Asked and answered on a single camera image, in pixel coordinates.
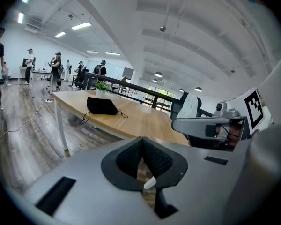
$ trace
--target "white shirt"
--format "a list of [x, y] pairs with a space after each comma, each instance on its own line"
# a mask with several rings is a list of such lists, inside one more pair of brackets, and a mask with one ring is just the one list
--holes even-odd
[[33, 59], [34, 59], [33, 53], [32, 53], [32, 54], [29, 54], [28, 60], [29, 60], [29, 59], [32, 59], [32, 60], [31, 60], [31, 62], [27, 63], [27, 66], [28, 66], [28, 67], [32, 67], [32, 62], [33, 62]]

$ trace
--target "window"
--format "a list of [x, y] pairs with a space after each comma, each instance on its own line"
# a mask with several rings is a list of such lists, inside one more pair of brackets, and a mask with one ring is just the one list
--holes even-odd
[[[173, 98], [175, 96], [174, 93], [172, 92], [168, 92], [166, 90], [163, 90], [163, 89], [160, 89], [160, 88], [157, 88], [157, 87], [154, 87], [154, 86], [149, 86], [148, 88], [149, 90], [152, 90], [152, 91], [155, 91], [155, 92], [159, 92], [163, 95], [166, 95], [166, 96], [169, 96], [171, 98]], [[149, 95], [149, 94], [146, 94], [146, 98], [145, 98], [146, 102], [152, 104], [153, 103], [153, 100], [154, 100], [154, 96], [153, 95]], [[171, 102], [170, 101], [167, 101], [167, 100], [164, 100], [163, 98], [158, 98], [157, 99], [157, 104], [156, 104], [156, 108], [157, 110], [159, 111], [163, 111], [163, 112], [167, 112], [166, 110], [164, 109], [167, 109], [169, 110], [170, 109], [170, 105], [171, 105]]]

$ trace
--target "desk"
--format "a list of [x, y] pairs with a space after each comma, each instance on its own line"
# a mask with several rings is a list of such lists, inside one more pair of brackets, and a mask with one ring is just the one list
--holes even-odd
[[[59, 135], [64, 150], [67, 150], [61, 119], [61, 105], [82, 119], [84, 114], [89, 112], [86, 106], [87, 99], [88, 97], [96, 98], [96, 91], [54, 92], [53, 96]], [[108, 93], [105, 94], [105, 98], [112, 100], [114, 105], [128, 118], [123, 118], [120, 113], [115, 116], [90, 113], [88, 122], [99, 129], [123, 139], [147, 136], [188, 145], [184, 135], [171, 128], [172, 120], [165, 112]]]
[[75, 74], [69, 74], [69, 76], [73, 76], [72, 85], [69, 85], [69, 87], [73, 87], [74, 79], [75, 79], [75, 76], [77, 76], [77, 75], [75, 75]]
[[31, 82], [29, 83], [29, 89], [31, 89], [31, 95], [34, 97], [33, 93], [33, 80], [34, 80], [34, 75], [45, 75], [45, 76], [50, 76], [50, 87], [49, 87], [49, 93], [50, 95], [52, 94], [52, 81], [53, 81], [53, 74], [51, 72], [45, 72], [45, 71], [37, 71], [37, 70], [30, 70], [30, 77], [31, 77]]
[[18, 82], [20, 81], [21, 71], [26, 71], [26, 67], [19, 67], [19, 77], [18, 77]]

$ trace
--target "backpack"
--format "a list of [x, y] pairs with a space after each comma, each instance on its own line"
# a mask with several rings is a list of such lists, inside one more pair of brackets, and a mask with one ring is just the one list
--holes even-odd
[[97, 65], [97, 66], [94, 68], [93, 73], [98, 74], [98, 75], [101, 75], [101, 66], [100, 66], [100, 65]]
[[61, 74], [62, 74], [62, 71], [64, 70], [64, 67], [63, 67], [63, 65], [59, 65], [58, 67], [60, 67], [58, 77], [61, 77]]

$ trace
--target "black slot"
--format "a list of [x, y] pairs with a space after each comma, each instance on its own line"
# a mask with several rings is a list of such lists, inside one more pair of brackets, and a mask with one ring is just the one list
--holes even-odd
[[48, 215], [52, 215], [67, 193], [76, 182], [75, 179], [62, 177], [36, 204], [36, 207]]
[[219, 157], [213, 157], [213, 156], [207, 156], [204, 159], [209, 161], [209, 162], [218, 163], [218, 164], [221, 164], [221, 165], [226, 165], [227, 162], [228, 162], [228, 160], [226, 160], [226, 159], [219, 158]]

